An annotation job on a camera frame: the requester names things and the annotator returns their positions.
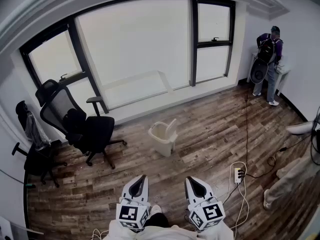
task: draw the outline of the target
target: office chair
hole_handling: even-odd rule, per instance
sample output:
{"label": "office chair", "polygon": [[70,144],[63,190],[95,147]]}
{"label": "office chair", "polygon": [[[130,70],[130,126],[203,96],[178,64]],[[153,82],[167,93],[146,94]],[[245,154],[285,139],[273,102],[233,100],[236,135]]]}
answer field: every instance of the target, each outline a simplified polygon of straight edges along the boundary
{"label": "office chair", "polygon": [[35,149],[36,145],[32,144],[29,152],[25,152],[21,148],[19,148],[19,142],[14,146],[12,150],[12,155],[14,156],[16,151],[26,156],[26,160],[24,163],[24,170],[31,175],[41,176],[41,182],[43,185],[46,184],[45,177],[47,173],[50,174],[54,185],[59,188],[59,184],[57,182],[56,177],[54,176],[52,169],[56,166],[67,166],[66,162],[55,162],[54,160],[54,152],[50,147],[45,148],[44,150],[37,151]]}
{"label": "office chair", "polygon": [[102,101],[101,97],[92,97],[86,101],[93,104],[96,112],[96,116],[87,118],[87,114],[75,102],[69,89],[52,79],[43,83],[35,96],[42,107],[42,120],[62,132],[69,144],[81,150],[85,156],[89,152],[86,160],[88,166],[92,166],[90,160],[96,153],[103,153],[111,168],[115,168],[105,148],[115,143],[126,146],[127,142],[123,139],[110,140],[115,120],[112,117],[100,116],[97,102]]}

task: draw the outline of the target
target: wooden floor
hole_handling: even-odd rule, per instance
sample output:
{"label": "wooden floor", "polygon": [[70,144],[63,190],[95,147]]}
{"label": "wooden floor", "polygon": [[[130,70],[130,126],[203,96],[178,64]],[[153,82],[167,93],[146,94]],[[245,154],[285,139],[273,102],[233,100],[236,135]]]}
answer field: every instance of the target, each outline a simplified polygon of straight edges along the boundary
{"label": "wooden floor", "polygon": [[[107,230],[115,219],[123,186],[133,177],[146,174],[151,205],[160,205],[172,225],[193,230],[194,226],[184,219],[188,206],[184,180],[195,176],[210,184],[220,201],[226,198],[230,164],[246,161],[246,92],[247,85],[237,86],[117,126],[112,139],[123,138],[128,145],[107,147],[114,170],[102,154],[97,154],[89,167],[78,149],[61,147],[57,159],[68,166],[53,172],[60,188],[55,188],[49,178],[46,185],[41,185],[37,177],[29,179],[37,186],[27,194],[30,228],[44,232],[48,240],[88,240],[95,228]],[[251,89],[248,93],[248,173],[259,175],[270,169],[267,159],[276,150],[302,139],[286,132],[286,126],[302,120],[280,98],[280,105],[273,107],[263,95],[253,97]],[[152,149],[148,129],[157,121],[169,123],[174,118],[179,134],[176,151],[171,157],[162,157]],[[304,141],[279,153],[276,168],[302,156],[307,145]],[[300,236],[320,201],[320,174],[281,200],[277,208],[265,211],[263,192],[276,181],[276,169],[259,179],[246,177],[250,212],[238,228],[237,239],[294,240]],[[229,227],[235,224],[241,202],[235,191],[224,204],[224,221]]]}

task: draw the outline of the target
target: electrical outlet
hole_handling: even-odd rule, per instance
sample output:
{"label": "electrical outlet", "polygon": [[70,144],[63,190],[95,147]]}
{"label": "electrical outlet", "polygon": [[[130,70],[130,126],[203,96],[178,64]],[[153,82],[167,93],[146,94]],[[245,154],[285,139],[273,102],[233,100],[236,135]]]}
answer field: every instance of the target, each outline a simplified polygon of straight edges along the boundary
{"label": "electrical outlet", "polygon": [[239,178],[239,170],[241,170],[240,168],[234,168],[234,183],[241,183],[242,178]]}

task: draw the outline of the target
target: white trash bin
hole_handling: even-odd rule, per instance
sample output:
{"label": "white trash bin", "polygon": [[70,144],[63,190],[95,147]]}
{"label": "white trash bin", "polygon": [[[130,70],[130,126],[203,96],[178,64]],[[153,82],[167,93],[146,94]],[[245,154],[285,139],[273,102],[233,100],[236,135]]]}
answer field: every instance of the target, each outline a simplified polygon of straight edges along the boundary
{"label": "white trash bin", "polygon": [[176,129],[177,119],[174,119],[169,125],[156,122],[148,131],[154,149],[165,157],[170,157],[175,151],[175,142],[178,137]]}

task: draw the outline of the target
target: backpack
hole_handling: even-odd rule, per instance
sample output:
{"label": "backpack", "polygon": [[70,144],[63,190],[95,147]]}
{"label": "backpack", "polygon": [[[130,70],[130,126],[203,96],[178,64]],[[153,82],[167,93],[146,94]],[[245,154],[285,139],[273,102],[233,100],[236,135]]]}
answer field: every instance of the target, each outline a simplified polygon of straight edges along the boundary
{"label": "backpack", "polygon": [[267,39],[262,41],[260,44],[260,49],[257,57],[265,63],[269,64],[275,59],[276,43],[279,41],[279,38],[272,40],[271,34],[269,33]]}

